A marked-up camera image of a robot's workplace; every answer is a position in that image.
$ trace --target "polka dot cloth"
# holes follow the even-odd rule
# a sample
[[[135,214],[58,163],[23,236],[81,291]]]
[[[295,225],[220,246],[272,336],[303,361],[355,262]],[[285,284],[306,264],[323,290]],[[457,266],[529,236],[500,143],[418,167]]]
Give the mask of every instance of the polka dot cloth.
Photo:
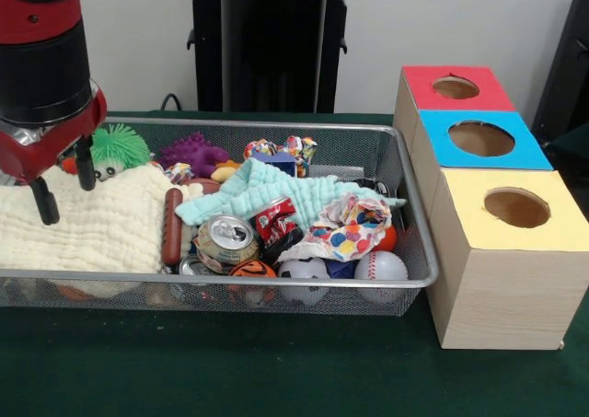
[[[285,253],[289,259],[358,260],[385,237],[390,226],[391,213],[385,201],[348,193],[325,207],[305,238]]]

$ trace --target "wooden box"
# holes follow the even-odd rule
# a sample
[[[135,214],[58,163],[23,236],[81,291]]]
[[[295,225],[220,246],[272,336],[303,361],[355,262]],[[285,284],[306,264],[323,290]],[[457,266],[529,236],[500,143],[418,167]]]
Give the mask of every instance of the wooden box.
[[[393,126],[411,153],[420,110],[514,111],[489,67],[404,66]]]
[[[443,348],[559,348],[589,284],[589,225],[558,172],[443,168],[431,226]]]
[[[552,170],[514,111],[420,111],[411,163],[430,216],[440,167]]]

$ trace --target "teal towel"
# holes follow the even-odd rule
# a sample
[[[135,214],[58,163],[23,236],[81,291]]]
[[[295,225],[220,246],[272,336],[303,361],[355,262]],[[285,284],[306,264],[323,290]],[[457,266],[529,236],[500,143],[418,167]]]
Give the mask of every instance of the teal towel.
[[[250,219],[271,201],[288,196],[296,208],[292,219],[307,230],[318,220],[323,207],[349,192],[361,198],[384,200],[393,208],[405,204],[403,199],[384,198],[354,182],[337,180],[336,176],[293,178],[274,166],[250,158],[219,192],[179,205],[176,214],[189,226],[199,226],[216,214],[234,214]]]

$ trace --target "toy hot dog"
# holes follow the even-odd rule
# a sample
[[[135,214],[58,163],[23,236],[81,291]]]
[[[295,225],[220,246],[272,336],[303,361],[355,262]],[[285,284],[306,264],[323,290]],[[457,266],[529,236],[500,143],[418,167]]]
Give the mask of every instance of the toy hot dog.
[[[178,265],[181,259],[182,220],[174,213],[184,201],[182,192],[170,189],[164,202],[164,225],[162,227],[162,261],[168,267]]]

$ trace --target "metal basket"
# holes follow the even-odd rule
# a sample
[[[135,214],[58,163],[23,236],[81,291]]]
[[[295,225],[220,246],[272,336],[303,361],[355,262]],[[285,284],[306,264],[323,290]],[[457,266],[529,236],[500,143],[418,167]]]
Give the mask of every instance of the metal basket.
[[[395,253],[407,265],[408,281],[249,279],[227,276],[179,276],[112,272],[0,270],[0,306],[116,309],[185,309],[340,315],[401,316],[423,287],[438,275],[435,250],[402,136],[392,127],[278,122],[225,122],[115,118],[107,123],[131,125],[153,152],[195,131],[229,151],[243,155],[245,144],[260,138],[282,142],[291,134],[312,136],[319,145],[312,177],[338,175],[342,180],[378,179],[398,197],[409,200],[394,212],[398,229]],[[107,298],[72,300],[54,281],[83,281]],[[314,306],[289,302],[293,290],[321,298]],[[393,301],[366,300],[365,290],[386,290]],[[108,297],[108,292],[121,292]]]

